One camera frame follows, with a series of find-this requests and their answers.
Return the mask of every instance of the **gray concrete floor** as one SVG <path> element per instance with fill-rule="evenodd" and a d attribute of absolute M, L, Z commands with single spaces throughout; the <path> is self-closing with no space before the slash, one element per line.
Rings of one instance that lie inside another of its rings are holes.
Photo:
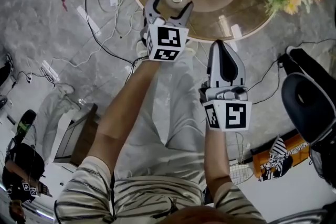
<path fill-rule="evenodd" d="M 114 28 L 114 12 L 104 13 L 97 0 L 88 0 L 89 14 L 101 29 L 100 40 L 105 40 Z M 101 0 L 109 8 L 108 0 Z M 319 41 L 336 38 L 334 9 L 336 0 L 323 0 L 314 4 L 310 14 L 301 10 L 300 14 L 290 16 L 277 14 L 270 23 L 253 36 L 237 42 L 238 54 L 247 71 L 247 87 L 251 87 L 264 75 L 270 64 L 284 52 L 288 45 L 297 45 L 301 41 Z M 29 71 L 30 67 L 38 72 L 43 60 L 51 63 L 53 57 L 69 59 L 74 65 L 85 61 L 89 54 L 97 49 L 88 26 L 79 16 L 76 8 L 84 5 L 84 0 L 67 0 L 68 11 L 62 7 L 61 0 L 0 0 L 0 43 L 11 52 L 16 63 L 16 71 Z M 118 30 L 126 33 L 129 19 L 137 8 L 134 0 L 125 0 L 118 18 Z M 134 17 L 134 28 L 141 27 L 141 13 Z M 126 37 L 120 34 L 106 44 L 119 56 L 134 60 L 137 56 L 135 44 L 139 32 L 131 31 Z M 329 49 L 334 41 L 319 45 L 306 45 L 305 49 L 329 70 Z M 206 64 L 207 59 L 202 49 L 197 50 L 198 58 Z M 100 51 L 78 68 L 54 60 L 52 67 L 60 75 L 61 82 L 69 83 L 76 89 L 72 98 L 82 103 L 96 103 L 102 114 L 119 90 L 122 88 L 130 67 L 123 61 L 112 58 Z M 205 68 L 195 59 L 195 86 L 198 87 L 206 78 Z M 167 133 L 169 94 L 166 85 L 169 74 L 160 78 L 157 91 L 154 119 L 163 139 Z M 285 72 L 280 71 L 283 82 Z M 264 81 L 249 93 L 251 101 L 256 102 L 270 96 L 277 86 L 277 68 L 271 69 Z M 249 132 L 243 133 L 244 144 L 251 147 L 264 144 L 279 134 L 293 129 L 281 102 L 280 89 L 268 101 L 253 106 Z M 200 107 L 200 114 L 205 118 Z M 228 139 L 233 145 L 234 134 Z"/>

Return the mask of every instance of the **light gray pants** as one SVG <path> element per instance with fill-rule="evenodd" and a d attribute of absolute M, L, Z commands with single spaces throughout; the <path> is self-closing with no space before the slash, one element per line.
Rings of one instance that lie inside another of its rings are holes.
<path fill-rule="evenodd" d="M 192 55 L 185 51 L 171 64 L 170 129 L 167 143 L 161 142 L 152 119 L 156 74 L 142 104 L 137 121 L 119 155 L 116 180 L 157 175 L 193 181 L 205 188 L 204 134 L 200 130 L 194 88 Z"/>
<path fill-rule="evenodd" d="M 65 95 L 62 85 L 57 85 L 47 95 L 38 109 L 33 126 L 30 127 L 22 141 L 29 146 L 36 144 L 36 152 L 43 158 L 44 162 L 49 159 L 60 118 L 71 109 L 72 104 L 64 99 Z"/>

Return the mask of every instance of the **white plug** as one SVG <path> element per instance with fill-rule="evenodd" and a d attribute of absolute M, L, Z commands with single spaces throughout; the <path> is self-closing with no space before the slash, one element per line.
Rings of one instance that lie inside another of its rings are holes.
<path fill-rule="evenodd" d="M 33 75 L 32 73 L 27 74 L 27 82 L 31 84 L 31 81 L 33 80 Z"/>

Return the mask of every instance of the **leg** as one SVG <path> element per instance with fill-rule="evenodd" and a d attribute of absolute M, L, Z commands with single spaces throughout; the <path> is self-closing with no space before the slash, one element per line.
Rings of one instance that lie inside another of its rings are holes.
<path fill-rule="evenodd" d="M 72 103 L 64 99 L 64 97 L 58 102 L 57 106 L 54 108 L 52 115 L 49 117 L 49 122 L 43 136 L 43 156 L 42 158 L 47 162 L 51 155 L 51 149 L 54 144 L 58 122 L 63 116 L 72 108 Z"/>
<path fill-rule="evenodd" d="M 166 144 L 171 156 L 166 167 L 160 167 L 156 174 L 193 181 L 204 190 L 205 137 L 199 127 L 192 55 L 184 52 L 172 70 L 170 130 Z"/>
<path fill-rule="evenodd" d="M 284 54 L 279 58 L 279 63 L 283 65 L 287 75 L 294 72 L 303 73 L 299 65 L 295 63 L 287 54 Z"/>
<path fill-rule="evenodd" d="M 303 49 L 293 49 L 290 56 L 295 62 L 327 93 L 330 99 L 336 103 L 336 81 L 311 58 Z"/>
<path fill-rule="evenodd" d="M 199 128 L 192 56 L 185 52 L 175 63 L 171 82 L 170 130 L 166 147 L 186 152 L 204 151 L 204 134 Z"/>
<path fill-rule="evenodd" d="M 6 79 L 9 77 L 10 73 L 11 73 L 11 65 L 9 64 L 9 62 L 6 62 L 5 66 L 0 69 L 0 86 L 4 84 Z"/>
<path fill-rule="evenodd" d="M 43 140 L 47 126 L 53 115 L 54 109 L 68 93 L 68 89 L 63 85 L 56 88 L 43 100 L 33 123 L 22 143 L 27 145 L 36 144 L 36 152 L 43 158 Z"/>
<path fill-rule="evenodd" d="M 137 121 L 118 157 L 114 170 L 116 181 L 150 175 L 148 168 L 155 164 L 157 154 L 165 149 L 152 119 L 157 76 L 158 74 L 148 89 Z"/>

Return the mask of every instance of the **forearm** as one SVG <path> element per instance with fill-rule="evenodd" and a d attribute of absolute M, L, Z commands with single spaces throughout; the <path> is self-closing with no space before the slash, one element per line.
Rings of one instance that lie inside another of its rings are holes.
<path fill-rule="evenodd" d="M 226 134 L 206 129 L 205 135 L 205 178 L 211 194 L 230 181 L 230 166 L 226 149 Z"/>
<path fill-rule="evenodd" d="M 107 108 L 99 123 L 98 134 L 107 135 L 117 140 L 127 138 L 158 68 L 158 62 L 141 63 Z"/>
<path fill-rule="evenodd" d="M 159 66 L 159 62 L 141 63 L 99 122 L 96 138 L 88 156 L 95 156 L 104 161 L 112 173 Z"/>
<path fill-rule="evenodd" d="M 6 162 L 6 168 L 9 172 L 17 174 L 19 177 L 21 177 L 25 182 L 28 182 L 29 178 L 27 173 L 18 165 L 16 165 L 13 161 L 8 160 Z"/>

